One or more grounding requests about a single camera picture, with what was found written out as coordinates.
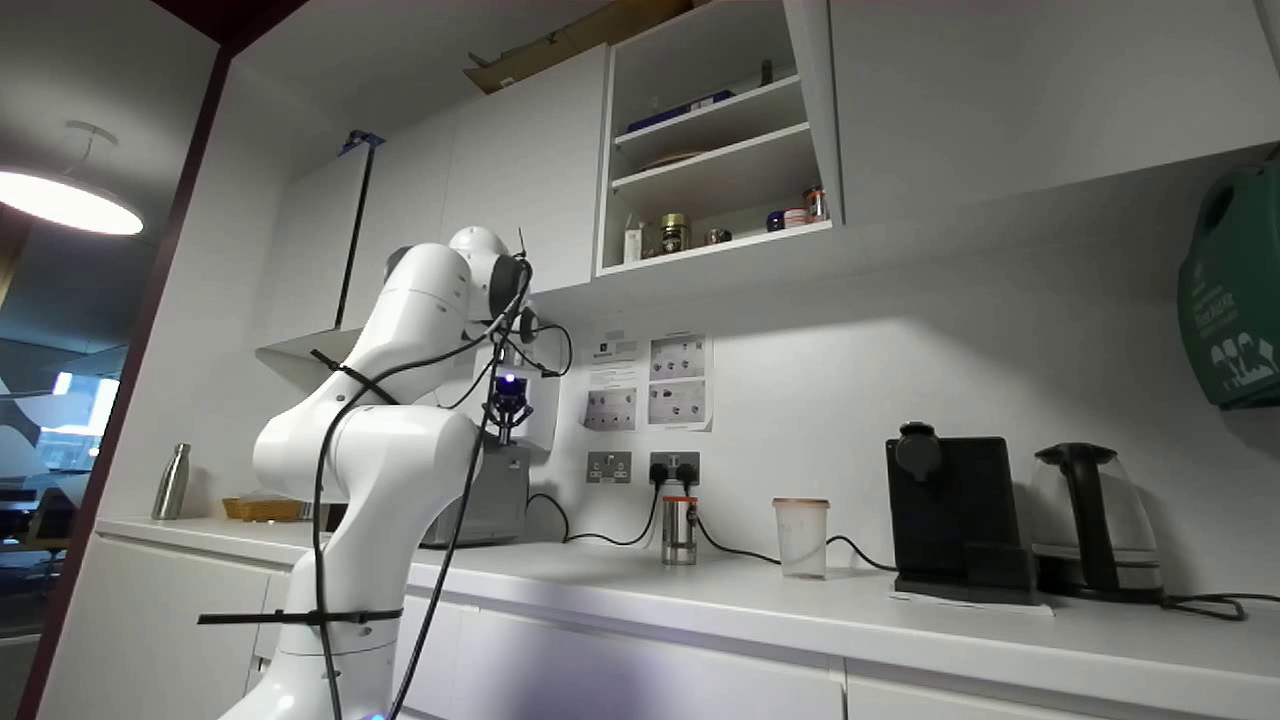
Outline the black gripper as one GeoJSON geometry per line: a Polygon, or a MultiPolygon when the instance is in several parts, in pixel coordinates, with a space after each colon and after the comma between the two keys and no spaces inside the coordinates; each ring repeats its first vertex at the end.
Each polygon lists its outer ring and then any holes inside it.
{"type": "Polygon", "coordinates": [[[530,407],[526,407],[526,379],[513,367],[497,367],[489,378],[489,402],[482,402],[482,417],[501,428],[513,431],[520,428],[530,407]]]}

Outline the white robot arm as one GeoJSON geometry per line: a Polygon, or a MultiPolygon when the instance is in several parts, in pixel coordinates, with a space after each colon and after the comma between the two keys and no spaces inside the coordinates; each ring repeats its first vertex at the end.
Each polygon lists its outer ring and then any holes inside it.
{"type": "Polygon", "coordinates": [[[428,525],[466,489],[478,424],[428,403],[453,360],[504,343],[530,264],[497,231],[466,225],[444,244],[411,244],[386,272],[365,334],[335,373],[277,413],[256,444],[264,483],[342,500],[342,520],[289,573],[264,677],[218,720],[386,720],[408,569],[428,525]]]}

